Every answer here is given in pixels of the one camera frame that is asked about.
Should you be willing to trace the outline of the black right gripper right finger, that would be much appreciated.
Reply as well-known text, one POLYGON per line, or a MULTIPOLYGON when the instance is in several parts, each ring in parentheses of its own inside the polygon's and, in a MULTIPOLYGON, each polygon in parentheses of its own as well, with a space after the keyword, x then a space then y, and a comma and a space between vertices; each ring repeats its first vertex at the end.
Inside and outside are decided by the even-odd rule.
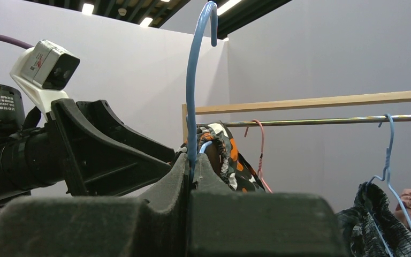
POLYGON ((188 217, 189 256, 346 256, 335 214, 310 193, 231 190, 199 154, 188 217))

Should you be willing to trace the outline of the orange camouflage shorts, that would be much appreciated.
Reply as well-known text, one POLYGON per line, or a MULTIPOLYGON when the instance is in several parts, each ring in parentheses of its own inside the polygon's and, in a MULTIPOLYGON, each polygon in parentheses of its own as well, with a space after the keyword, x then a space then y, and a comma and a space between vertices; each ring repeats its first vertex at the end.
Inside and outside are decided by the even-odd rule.
POLYGON ((239 153, 230 130, 220 121, 199 126, 196 130, 197 150, 205 148, 209 162, 220 179, 232 190, 266 192, 253 167, 239 153))

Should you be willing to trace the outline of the metal rack rod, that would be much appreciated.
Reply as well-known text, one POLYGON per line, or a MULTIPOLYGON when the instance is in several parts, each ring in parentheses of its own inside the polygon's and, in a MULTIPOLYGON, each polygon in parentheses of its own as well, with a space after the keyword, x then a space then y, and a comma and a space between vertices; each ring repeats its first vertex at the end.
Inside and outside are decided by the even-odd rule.
MULTIPOLYGON (((394 122, 411 122, 410 115, 391 115, 394 122)), ((321 118, 321 119, 291 119, 291 120, 265 120, 265 121, 239 121, 239 122, 220 122, 226 127, 254 127, 262 125, 269 126, 302 126, 302 125, 334 125, 334 124, 365 124, 365 123, 387 123, 389 118, 381 116, 362 116, 350 118, 321 118)))

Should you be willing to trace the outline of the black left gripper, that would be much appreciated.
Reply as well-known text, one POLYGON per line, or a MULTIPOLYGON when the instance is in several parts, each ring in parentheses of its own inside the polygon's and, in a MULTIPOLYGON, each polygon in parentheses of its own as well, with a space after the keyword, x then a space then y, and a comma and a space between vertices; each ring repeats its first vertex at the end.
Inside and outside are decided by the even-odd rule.
POLYGON ((55 100, 45 129, 72 196, 126 195, 160 180, 175 156, 125 125, 106 100, 55 100))

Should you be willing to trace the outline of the dark leaf-pattern shorts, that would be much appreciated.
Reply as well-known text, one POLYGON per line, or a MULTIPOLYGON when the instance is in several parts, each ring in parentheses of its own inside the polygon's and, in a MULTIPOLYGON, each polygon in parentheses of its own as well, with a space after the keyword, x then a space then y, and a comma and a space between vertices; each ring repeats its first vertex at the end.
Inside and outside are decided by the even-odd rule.
POLYGON ((411 256, 411 232, 376 184, 360 184, 353 206, 336 217, 348 256, 411 256))

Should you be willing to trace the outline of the blue wire hanger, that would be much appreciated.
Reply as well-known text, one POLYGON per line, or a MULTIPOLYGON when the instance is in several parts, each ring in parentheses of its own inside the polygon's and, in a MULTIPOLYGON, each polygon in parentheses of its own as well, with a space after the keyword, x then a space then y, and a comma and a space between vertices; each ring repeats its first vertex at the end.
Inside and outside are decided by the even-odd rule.
POLYGON ((191 49, 189 52, 187 72, 186 72, 186 107, 187 107, 187 157, 189 160, 189 181, 194 178, 195 165, 197 160, 197 133, 196 133, 196 112, 195 112, 195 82, 196 70, 199 61, 200 48, 207 23, 211 26, 211 46, 215 47, 218 42, 218 14, 217 4, 208 1, 203 7, 193 35, 191 49))

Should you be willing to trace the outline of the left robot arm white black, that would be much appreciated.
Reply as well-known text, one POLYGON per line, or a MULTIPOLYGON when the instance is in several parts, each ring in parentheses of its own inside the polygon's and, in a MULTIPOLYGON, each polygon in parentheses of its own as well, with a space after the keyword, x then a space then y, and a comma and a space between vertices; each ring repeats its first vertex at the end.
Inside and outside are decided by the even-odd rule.
POLYGON ((56 100, 44 127, 0 84, 0 208, 64 181, 72 196, 123 196, 171 169, 174 150, 126 126, 105 100, 56 100))

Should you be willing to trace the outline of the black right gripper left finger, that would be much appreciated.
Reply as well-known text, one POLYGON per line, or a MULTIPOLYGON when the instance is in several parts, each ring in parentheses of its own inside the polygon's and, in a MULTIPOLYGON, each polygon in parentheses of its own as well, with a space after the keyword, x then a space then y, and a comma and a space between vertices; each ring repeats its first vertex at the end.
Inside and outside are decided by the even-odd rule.
POLYGON ((188 160, 137 197, 17 198, 0 212, 0 256, 185 256, 188 160))

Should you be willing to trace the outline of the wooden clothes rack frame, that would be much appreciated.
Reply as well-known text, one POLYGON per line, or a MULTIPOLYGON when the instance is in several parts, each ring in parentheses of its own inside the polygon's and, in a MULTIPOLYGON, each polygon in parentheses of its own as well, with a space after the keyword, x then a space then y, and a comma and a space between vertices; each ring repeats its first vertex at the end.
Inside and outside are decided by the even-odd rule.
POLYGON ((411 90, 402 92, 345 95, 297 100, 212 105, 208 107, 197 107, 195 108, 195 111, 197 115, 211 115, 258 111, 317 109, 406 102, 411 102, 411 90))

